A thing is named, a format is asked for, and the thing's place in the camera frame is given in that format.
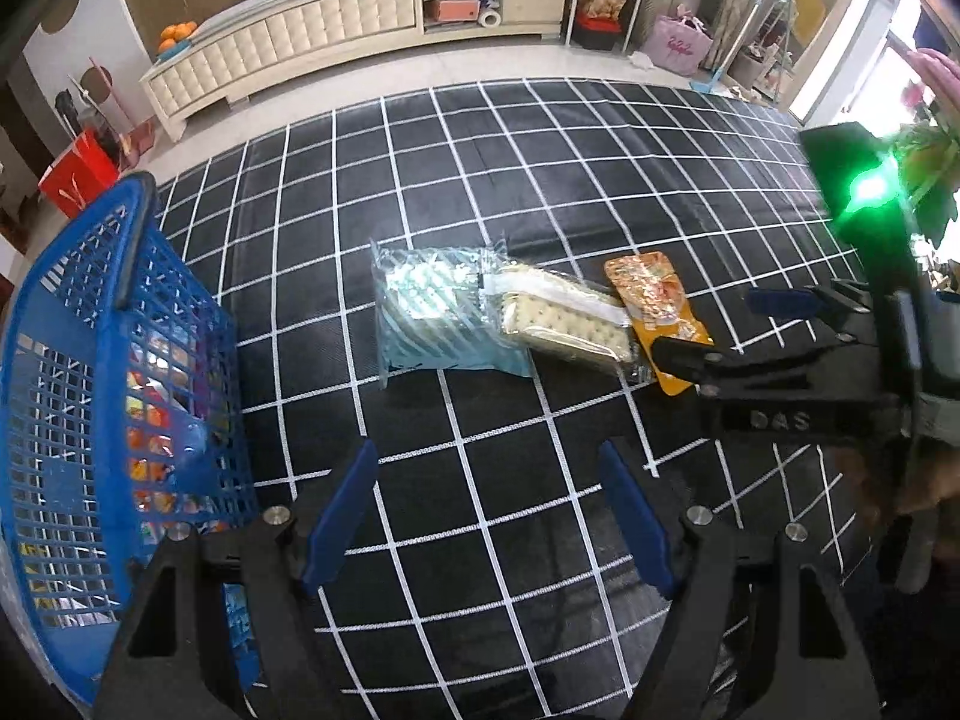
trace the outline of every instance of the basket handle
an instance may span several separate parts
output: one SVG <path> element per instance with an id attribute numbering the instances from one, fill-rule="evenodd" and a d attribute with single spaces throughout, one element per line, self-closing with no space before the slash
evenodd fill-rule
<path id="1" fill-rule="evenodd" d="M 120 263 L 120 274 L 117 277 L 117 287 L 114 293 L 113 307 L 117 311 L 126 311 L 130 307 L 130 295 L 133 291 L 133 271 L 136 269 L 136 258 L 140 252 L 140 245 L 147 233 L 147 225 L 154 216 L 157 208 L 157 180 L 152 173 L 145 170 L 131 173 L 124 181 L 140 183 L 142 197 L 136 205 L 136 215 L 130 226 L 130 240 L 124 250 L 123 260 Z"/>

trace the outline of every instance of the pink flower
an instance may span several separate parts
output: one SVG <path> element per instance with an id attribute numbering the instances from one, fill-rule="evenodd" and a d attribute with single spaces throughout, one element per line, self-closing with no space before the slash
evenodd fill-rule
<path id="1" fill-rule="evenodd" d="M 925 91 L 926 87 L 923 84 L 911 81 L 904 89 L 904 93 L 901 94 L 901 103 L 906 108 L 916 108 L 923 104 L 923 92 Z"/>

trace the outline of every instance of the black grid mat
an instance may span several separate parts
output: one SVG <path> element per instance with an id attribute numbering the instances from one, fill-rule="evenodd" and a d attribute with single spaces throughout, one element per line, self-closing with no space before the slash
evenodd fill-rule
<path id="1" fill-rule="evenodd" d="M 742 302 L 752 286 L 857 273 L 795 135 L 776 111 L 688 91 L 495 82 L 291 124 L 161 189 L 162 229 L 237 318 L 261 502 L 289 502 L 358 430 L 383 457 L 310 621 L 339 652 L 331 667 L 357 716 L 486 717 L 511 696 L 498 717 L 618 716 L 665 606 L 600 493 L 596 450 L 612 435 L 639 436 L 651 473 L 669 464 L 740 527 L 801 520 L 838 572 L 861 559 L 829 456 L 708 442 L 692 392 L 670 399 L 543 357 L 533 381 L 376 380 L 371 239 L 505 237 L 521 259 L 592 280 L 611 256 L 660 250 L 719 346 L 811 343 L 822 328 Z"/>

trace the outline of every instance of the red shopping bag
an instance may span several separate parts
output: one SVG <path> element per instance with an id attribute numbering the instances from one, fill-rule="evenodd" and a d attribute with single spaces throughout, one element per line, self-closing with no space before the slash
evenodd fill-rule
<path id="1" fill-rule="evenodd" d="M 75 218 L 113 186 L 119 175 L 116 165 L 97 143 L 93 130 L 88 128 L 47 167 L 40 180 L 40 191 L 69 218 Z"/>

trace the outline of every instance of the paper towel roll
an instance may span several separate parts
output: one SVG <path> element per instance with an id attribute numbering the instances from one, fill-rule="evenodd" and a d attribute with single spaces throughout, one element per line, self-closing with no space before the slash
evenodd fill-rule
<path id="1" fill-rule="evenodd" d="M 503 16 L 500 15 L 499 11 L 485 7 L 480 11 L 477 22 L 479 22 L 481 26 L 492 28 L 493 26 L 499 26 L 503 23 Z"/>

